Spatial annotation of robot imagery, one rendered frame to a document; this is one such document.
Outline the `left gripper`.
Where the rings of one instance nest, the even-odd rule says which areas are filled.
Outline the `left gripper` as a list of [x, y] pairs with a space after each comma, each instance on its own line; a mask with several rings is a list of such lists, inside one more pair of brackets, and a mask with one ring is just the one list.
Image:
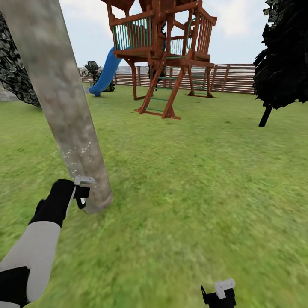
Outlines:
[[75, 195], [74, 198], [88, 198], [90, 193], [89, 187], [77, 186], [77, 189], [78, 189], [77, 195]]

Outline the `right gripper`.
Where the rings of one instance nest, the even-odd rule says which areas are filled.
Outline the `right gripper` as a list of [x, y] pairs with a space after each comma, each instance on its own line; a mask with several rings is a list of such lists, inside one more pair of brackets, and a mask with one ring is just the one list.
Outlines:
[[236, 306], [234, 293], [231, 289], [225, 290], [225, 298], [219, 299], [216, 293], [206, 294], [203, 287], [201, 287], [203, 293], [203, 300], [205, 304], [208, 304], [210, 308], [226, 308]]

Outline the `pesticide atomizer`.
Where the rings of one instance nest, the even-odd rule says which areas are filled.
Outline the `pesticide atomizer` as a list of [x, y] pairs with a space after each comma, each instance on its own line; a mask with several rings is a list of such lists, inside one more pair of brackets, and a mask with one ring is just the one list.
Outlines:
[[76, 198], [77, 205], [80, 209], [84, 209], [86, 206], [86, 200], [84, 198]]

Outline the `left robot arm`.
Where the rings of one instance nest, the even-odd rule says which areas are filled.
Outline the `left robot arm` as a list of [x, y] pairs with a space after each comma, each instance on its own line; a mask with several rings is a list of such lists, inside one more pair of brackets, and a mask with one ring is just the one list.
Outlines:
[[[73, 184], [74, 183], [74, 184]], [[95, 179], [58, 179], [6, 257], [0, 261], [0, 308], [23, 308], [38, 300], [50, 279], [59, 234], [73, 199], [88, 198]], [[77, 195], [75, 195], [76, 190]]]

